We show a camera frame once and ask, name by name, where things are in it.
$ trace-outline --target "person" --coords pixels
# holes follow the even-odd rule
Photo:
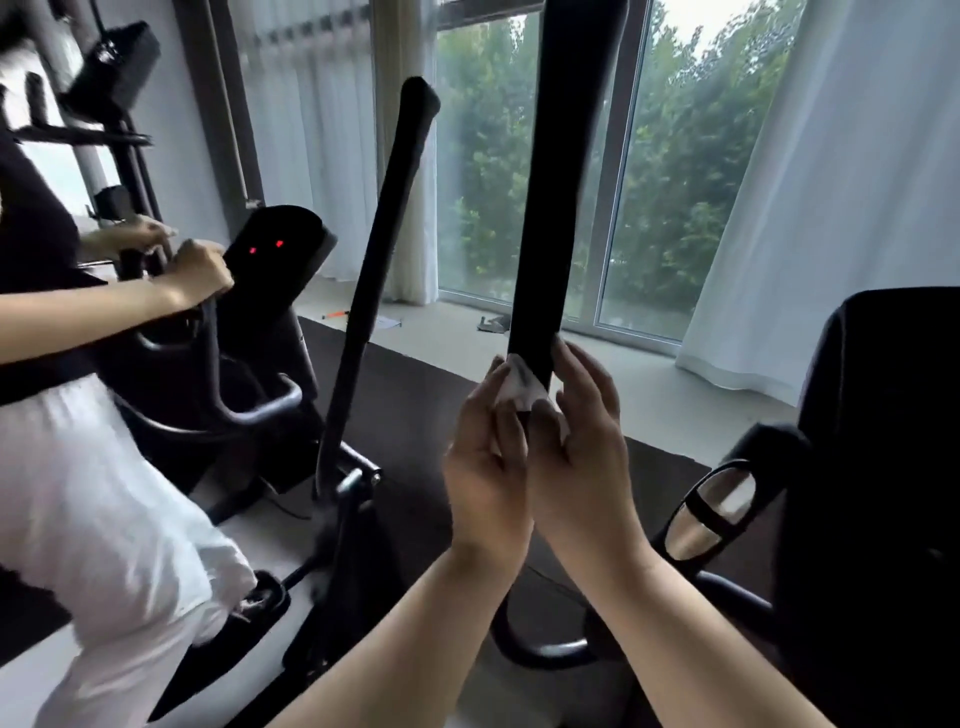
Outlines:
[[[535,405],[527,437],[494,407],[495,359],[460,413],[444,460],[449,549],[371,633],[271,728],[441,728],[531,533],[623,648],[664,728],[828,728],[828,720],[651,548],[636,513],[616,388],[559,337],[558,415]]]
[[[53,592],[79,656],[38,728],[138,728],[191,644],[256,584],[237,545],[139,453],[83,346],[232,286],[223,248],[184,243],[165,275],[96,284],[80,249],[149,250],[136,218],[81,239],[0,125],[0,567]]]

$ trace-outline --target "white pants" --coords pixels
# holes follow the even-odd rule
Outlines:
[[[37,728],[140,728],[256,583],[96,376],[0,407],[0,565],[54,593],[82,648]]]

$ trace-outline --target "hand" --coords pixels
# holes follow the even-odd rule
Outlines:
[[[467,397],[444,457],[453,512],[454,551],[478,555],[516,578],[530,545],[526,439],[511,404],[496,407],[510,368],[498,356],[487,378]]]
[[[174,295],[178,310],[192,308],[233,287],[224,249],[209,240],[187,240],[180,246],[166,273],[156,279]]]
[[[160,247],[177,234],[173,228],[145,215],[134,215],[111,228],[102,228],[84,236],[84,246],[95,256],[116,258],[121,251],[141,253]]]
[[[652,550],[634,506],[620,399],[613,380],[583,349],[559,336],[554,371],[564,384],[557,413],[539,401],[528,428],[527,485],[537,529],[581,588]]]

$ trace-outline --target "white curtain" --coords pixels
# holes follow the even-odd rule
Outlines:
[[[960,285],[958,37],[957,2],[809,0],[678,366],[796,404],[848,296]]]
[[[377,178],[394,143],[400,88],[410,76],[435,81],[438,0],[372,0]],[[426,305],[437,300],[436,131],[427,141],[396,242],[386,297]]]
[[[356,280],[376,210],[366,0],[230,0],[268,205],[319,214],[339,244],[321,275]]]

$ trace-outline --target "green foliage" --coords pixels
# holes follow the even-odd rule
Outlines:
[[[681,42],[657,0],[605,303],[685,318],[692,313],[803,7],[804,0],[756,0],[698,51],[699,30]],[[513,295],[530,168],[539,21],[532,14],[525,22],[482,23],[440,35],[438,223],[444,288],[504,300]],[[569,289],[577,302],[609,100],[608,92],[578,218]],[[612,323],[643,327],[631,319],[621,314]]]

